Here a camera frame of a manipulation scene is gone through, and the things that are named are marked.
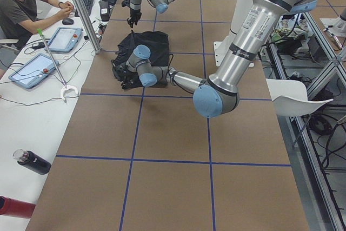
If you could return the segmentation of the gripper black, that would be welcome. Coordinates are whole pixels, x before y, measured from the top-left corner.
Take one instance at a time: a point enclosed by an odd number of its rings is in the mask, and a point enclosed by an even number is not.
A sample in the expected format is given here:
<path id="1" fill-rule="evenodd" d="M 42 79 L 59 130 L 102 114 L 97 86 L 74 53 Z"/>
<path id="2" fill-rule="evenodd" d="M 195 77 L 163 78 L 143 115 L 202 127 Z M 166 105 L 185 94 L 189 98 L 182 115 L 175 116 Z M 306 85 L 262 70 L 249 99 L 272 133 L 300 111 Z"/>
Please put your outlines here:
<path id="1" fill-rule="evenodd" d="M 134 89 L 140 86 L 141 82 L 138 73 L 131 71 L 128 71 L 128 78 L 121 83 L 122 89 Z"/>
<path id="2" fill-rule="evenodd" d="M 141 20 L 141 10 L 130 9 L 130 18 L 127 19 L 128 25 L 133 28 L 134 25 L 138 25 L 138 22 Z"/>

